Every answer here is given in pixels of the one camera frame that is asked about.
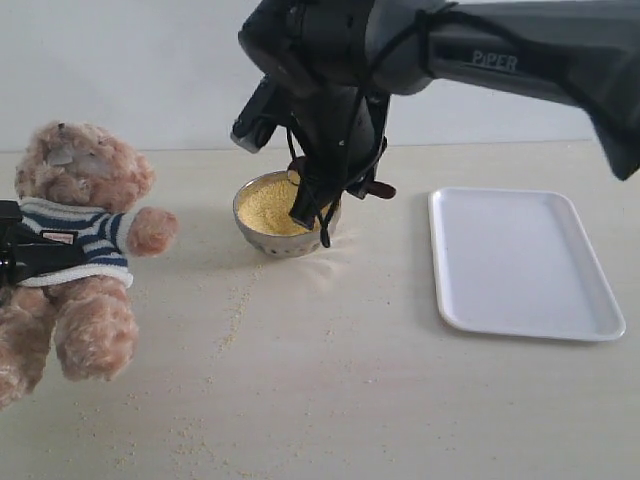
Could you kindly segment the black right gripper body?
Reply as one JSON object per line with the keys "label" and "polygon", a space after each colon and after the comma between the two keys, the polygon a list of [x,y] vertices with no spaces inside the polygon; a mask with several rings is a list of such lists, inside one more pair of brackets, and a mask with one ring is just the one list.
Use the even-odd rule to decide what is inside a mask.
{"label": "black right gripper body", "polygon": [[289,98],[296,135],[307,158],[303,173],[325,178],[345,190],[375,164],[386,149],[389,96],[361,95],[355,87],[329,85],[308,98]]}

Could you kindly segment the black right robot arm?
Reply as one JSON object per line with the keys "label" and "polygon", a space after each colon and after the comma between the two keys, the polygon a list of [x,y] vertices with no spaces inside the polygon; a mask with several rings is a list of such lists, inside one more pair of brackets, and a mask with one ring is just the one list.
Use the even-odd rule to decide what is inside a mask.
{"label": "black right robot arm", "polygon": [[303,227],[343,192],[393,196],[375,178],[390,98],[439,79],[580,108],[612,173],[639,167],[635,1],[263,1],[238,40],[263,79],[232,139],[257,152],[281,126],[298,140]]}

